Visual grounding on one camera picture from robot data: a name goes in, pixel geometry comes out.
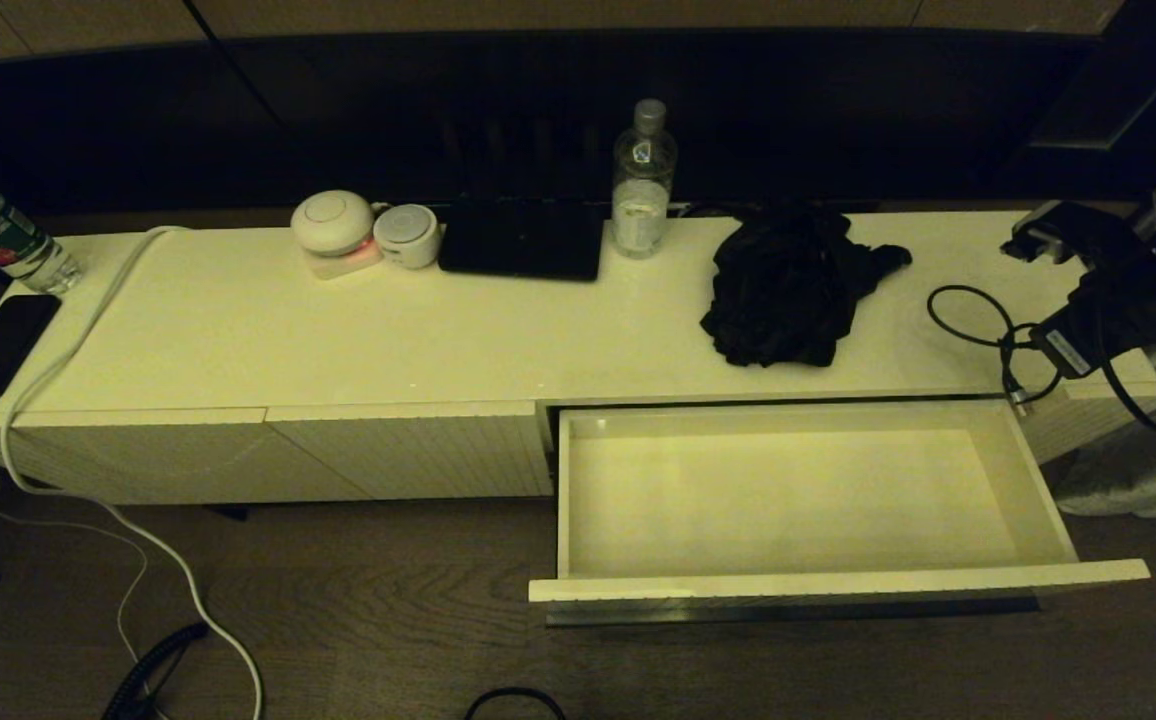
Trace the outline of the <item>black umbrella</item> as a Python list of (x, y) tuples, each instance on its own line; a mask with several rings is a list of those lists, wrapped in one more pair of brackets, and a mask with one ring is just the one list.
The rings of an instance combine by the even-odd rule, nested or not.
[(701, 319), (734, 366), (830, 366), (860, 302), (913, 261), (906, 247), (852, 242), (851, 220), (816, 205), (739, 218), (712, 258), (712, 300)]

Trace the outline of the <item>white drawer with black handle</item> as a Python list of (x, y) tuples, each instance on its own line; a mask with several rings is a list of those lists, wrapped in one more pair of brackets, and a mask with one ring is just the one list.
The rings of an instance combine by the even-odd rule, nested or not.
[(549, 624), (1029, 602), (1144, 582), (1082, 561), (1011, 407), (607, 407), (560, 415)]

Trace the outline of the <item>white low cabinet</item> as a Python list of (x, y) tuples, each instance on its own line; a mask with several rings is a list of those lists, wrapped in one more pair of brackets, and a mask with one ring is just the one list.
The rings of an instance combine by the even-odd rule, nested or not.
[(858, 214), (913, 263), (825, 369), (734, 366), (701, 318), (732, 218), (670, 223), (595, 282), (378, 265), (317, 281), (286, 229), (77, 237), (89, 272), (0, 400), (25, 478), (117, 505), (528, 497), (570, 439), (581, 493), (770, 509), (975, 487), (980, 425), (1045, 462), (1127, 423), (1102, 374), (1011, 411), (990, 336), (1061, 306), (1079, 263), (998, 250), (1011, 211)]

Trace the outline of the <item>clear bottle with grey cap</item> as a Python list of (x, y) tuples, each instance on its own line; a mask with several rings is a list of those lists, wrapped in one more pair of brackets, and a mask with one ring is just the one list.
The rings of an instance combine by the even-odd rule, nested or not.
[(668, 223), (670, 187), (679, 165), (677, 141), (666, 129), (668, 106), (638, 101), (633, 123), (613, 150), (613, 243), (633, 259), (655, 255)]

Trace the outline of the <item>black flat rectangular device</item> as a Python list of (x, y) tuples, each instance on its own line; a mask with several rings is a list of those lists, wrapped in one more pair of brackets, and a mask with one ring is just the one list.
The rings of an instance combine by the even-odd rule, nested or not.
[(596, 281), (603, 233), (600, 205), (542, 200), (465, 200), (446, 220), (440, 270), (511, 279)]

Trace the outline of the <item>small white round speaker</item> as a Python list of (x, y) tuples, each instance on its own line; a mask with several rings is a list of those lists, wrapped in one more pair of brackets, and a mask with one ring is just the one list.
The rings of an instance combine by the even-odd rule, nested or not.
[(440, 251), (440, 222), (423, 205), (398, 205), (375, 220), (373, 237), (381, 257), (405, 269), (418, 270), (433, 265)]

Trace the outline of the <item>white base with pink light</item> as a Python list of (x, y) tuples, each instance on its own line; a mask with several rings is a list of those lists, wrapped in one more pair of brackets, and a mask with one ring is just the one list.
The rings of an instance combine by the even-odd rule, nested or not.
[(318, 281), (334, 281), (355, 272), (363, 272), (381, 263), (383, 260), (381, 250), (373, 240), (363, 242), (358, 247), (341, 255), (329, 257), (302, 250), (302, 257)]

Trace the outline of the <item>large white dome device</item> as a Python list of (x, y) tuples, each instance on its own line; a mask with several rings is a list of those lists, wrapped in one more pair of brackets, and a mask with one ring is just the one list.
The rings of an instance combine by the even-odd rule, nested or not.
[(375, 209), (363, 196), (344, 190), (314, 193), (303, 200), (290, 218), (294, 240), (323, 258), (357, 251), (371, 240)]

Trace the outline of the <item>black smartphone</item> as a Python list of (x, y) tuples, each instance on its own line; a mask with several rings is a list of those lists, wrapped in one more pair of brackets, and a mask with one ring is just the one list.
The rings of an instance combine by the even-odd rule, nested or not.
[(0, 304), (0, 398), (49, 328), (62, 300), (49, 294), (17, 295)]

